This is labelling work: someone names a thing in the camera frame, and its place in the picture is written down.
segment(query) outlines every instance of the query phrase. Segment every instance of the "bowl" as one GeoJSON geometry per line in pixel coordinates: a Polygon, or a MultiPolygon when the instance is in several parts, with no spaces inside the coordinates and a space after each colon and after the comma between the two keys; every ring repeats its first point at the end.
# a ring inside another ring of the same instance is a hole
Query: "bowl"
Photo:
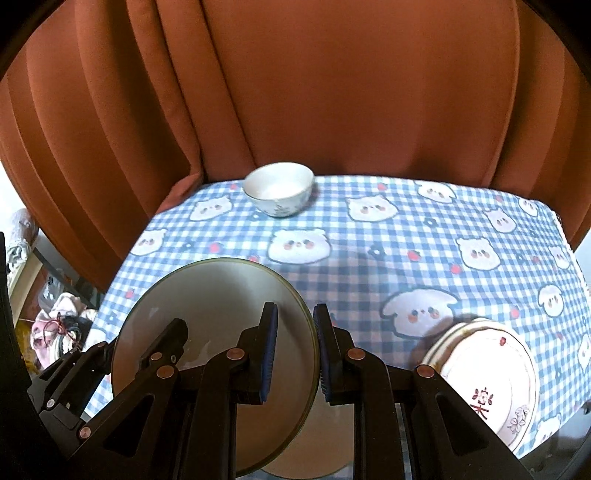
{"type": "Polygon", "coordinates": [[[138,370],[144,351],[175,317],[189,339],[177,368],[196,367],[236,346],[241,332],[258,325],[263,305],[278,307],[277,344],[267,402],[238,405],[237,476],[274,460],[302,428],[319,380],[314,322],[295,289],[269,268],[237,258],[195,262],[165,276],[135,304],[119,333],[111,385],[118,395],[138,370]]]}
{"type": "Polygon", "coordinates": [[[263,213],[287,217],[306,205],[313,184],[314,173],[308,167],[280,162],[249,173],[242,183],[242,190],[263,213]]]}

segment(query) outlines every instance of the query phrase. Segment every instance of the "beige plate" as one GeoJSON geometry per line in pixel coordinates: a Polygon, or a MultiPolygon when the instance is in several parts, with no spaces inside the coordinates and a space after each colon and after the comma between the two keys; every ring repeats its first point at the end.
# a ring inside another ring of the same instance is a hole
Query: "beige plate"
{"type": "Polygon", "coordinates": [[[331,407],[319,387],[298,436],[263,470],[290,479],[331,475],[353,461],[354,434],[354,406],[331,407]]]}
{"type": "Polygon", "coordinates": [[[180,370],[203,365],[236,346],[256,326],[266,301],[279,309],[271,391],[263,406],[238,405],[237,476],[277,457],[300,431],[319,379],[319,351],[310,311],[295,289],[263,265],[215,258],[187,265],[153,285],[129,313],[113,356],[113,393],[133,379],[144,351],[175,317],[189,327],[180,370]]]}

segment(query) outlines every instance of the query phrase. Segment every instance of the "silver screw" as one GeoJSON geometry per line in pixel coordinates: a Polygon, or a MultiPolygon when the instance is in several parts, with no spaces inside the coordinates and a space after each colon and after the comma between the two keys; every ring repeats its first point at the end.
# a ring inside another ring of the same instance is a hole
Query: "silver screw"
{"type": "Polygon", "coordinates": [[[228,352],[226,353],[226,356],[230,360],[241,360],[242,358],[244,358],[244,350],[242,350],[241,348],[230,348],[230,350],[228,350],[228,352]]]}
{"type": "Polygon", "coordinates": [[[422,364],[417,367],[417,373],[420,377],[431,378],[435,375],[435,370],[430,365],[422,364]]]}
{"type": "Polygon", "coordinates": [[[365,352],[361,348],[350,348],[347,350],[347,356],[351,360],[363,360],[365,358],[365,352]]]}
{"type": "Polygon", "coordinates": [[[156,370],[158,378],[170,378],[174,375],[174,367],[171,365],[163,365],[156,370]]]}
{"type": "Polygon", "coordinates": [[[91,433],[92,433],[92,430],[89,427],[82,427],[80,429],[80,431],[78,432],[78,436],[82,440],[86,440],[90,436],[91,433]]]}

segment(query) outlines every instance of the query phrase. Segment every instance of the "blue checkered tablecloth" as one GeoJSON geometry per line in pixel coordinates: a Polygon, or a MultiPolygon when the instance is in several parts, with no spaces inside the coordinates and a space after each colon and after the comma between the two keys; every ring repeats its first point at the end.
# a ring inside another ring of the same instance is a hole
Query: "blue checkered tablecloth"
{"type": "MultiPolygon", "coordinates": [[[[420,363],[453,322],[485,317],[510,325],[540,372],[540,403],[519,457],[591,398],[589,292],[560,221],[540,202],[451,184],[332,176],[316,179],[301,213],[273,219],[255,209],[240,182],[209,185],[152,219],[90,337],[113,339],[154,283],[214,257],[272,268],[309,308],[327,303],[356,345],[398,367],[420,363]]],[[[111,399],[105,379],[87,413],[111,399]]],[[[347,467],[330,478],[351,476],[347,467]]]]}

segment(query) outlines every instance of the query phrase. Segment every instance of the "brown curtain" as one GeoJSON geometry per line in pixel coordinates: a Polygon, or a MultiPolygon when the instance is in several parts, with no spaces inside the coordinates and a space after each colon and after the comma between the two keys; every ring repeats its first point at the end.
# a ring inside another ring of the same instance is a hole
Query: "brown curtain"
{"type": "Polygon", "coordinates": [[[0,157],[105,289],[160,207],[277,160],[591,214],[591,90],[514,0],[67,0],[0,83],[0,157]]]}

